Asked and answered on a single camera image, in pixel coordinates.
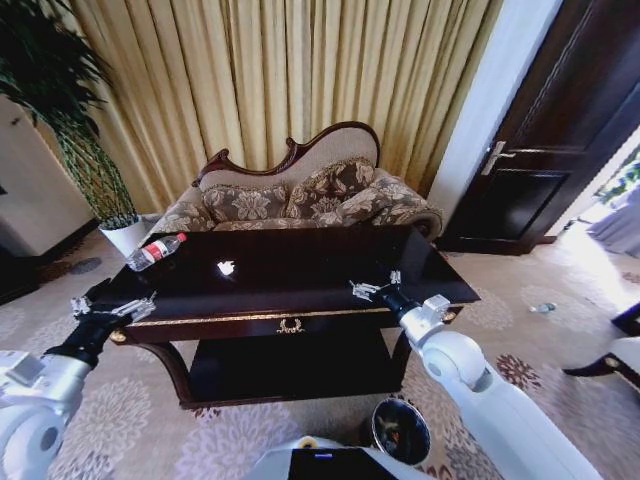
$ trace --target dark wooden door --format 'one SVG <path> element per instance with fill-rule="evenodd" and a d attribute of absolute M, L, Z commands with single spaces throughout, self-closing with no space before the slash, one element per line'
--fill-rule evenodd
<path fill-rule="evenodd" d="M 565 1 L 438 245 L 530 252 L 640 123 L 639 81 L 640 2 Z"/>

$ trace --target trash can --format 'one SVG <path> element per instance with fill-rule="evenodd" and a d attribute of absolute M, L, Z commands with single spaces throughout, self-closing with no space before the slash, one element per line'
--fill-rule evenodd
<path fill-rule="evenodd" d="M 367 443 L 396 460 L 417 467 L 429 456 L 431 435 L 427 422 L 410 403 L 387 398 L 378 404 L 366 424 Z"/>

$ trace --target beige curtain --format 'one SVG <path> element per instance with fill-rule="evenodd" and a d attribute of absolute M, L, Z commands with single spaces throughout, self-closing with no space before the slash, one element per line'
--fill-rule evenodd
<path fill-rule="evenodd" d="M 370 124 L 381 166 L 426 193 L 496 0 L 71 0 L 111 66 L 95 112 L 142 212 L 175 200 L 229 148 L 251 169 L 285 138 Z"/>

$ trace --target patterned carpet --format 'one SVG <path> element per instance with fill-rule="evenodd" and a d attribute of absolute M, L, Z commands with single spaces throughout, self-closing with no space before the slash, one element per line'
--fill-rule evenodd
<path fill-rule="evenodd" d="M 605 478 L 637 478 L 640 404 L 617 376 L 577 379 L 561 367 L 602 355 L 620 332 L 609 319 L 640 298 L 640 260 L 610 255 L 580 228 L 531 255 L 452 254 L 450 262 L 483 301 L 454 322 L 488 360 L 523 388 Z M 69 298 L 123 265 L 98 233 L 70 251 L 39 291 L 0 307 L 0 348 L 41 353 L 73 328 Z M 528 306 L 555 302 L 547 315 Z M 397 331 L 388 331 L 389 340 Z M 189 358 L 195 344 L 178 348 Z M 88 378 L 85 401 L 51 478 L 236 479 L 268 448 L 302 434 L 343 443 L 385 395 L 182 411 L 169 377 L 152 354 L 107 345 Z M 424 470 L 444 479 L 499 478 L 462 426 L 447 395 L 413 357 L 402 395 L 430 425 L 434 445 Z"/>

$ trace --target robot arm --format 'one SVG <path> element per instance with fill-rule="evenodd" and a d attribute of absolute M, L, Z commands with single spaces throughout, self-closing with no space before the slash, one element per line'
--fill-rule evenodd
<path fill-rule="evenodd" d="M 429 375 L 506 479 L 599 479 L 598 472 L 542 410 L 506 382 L 471 338 L 442 331 L 449 302 L 437 295 L 420 305 L 397 285 L 371 294 L 398 318 Z"/>
<path fill-rule="evenodd" d="M 155 308 L 152 297 L 92 311 L 90 297 L 108 282 L 72 301 L 79 325 L 42 358 L 0 352 L 0 480 L 46 478 L 66 426 L 80 407 L 84 379 L 98 364 L 109 335 Z"/>

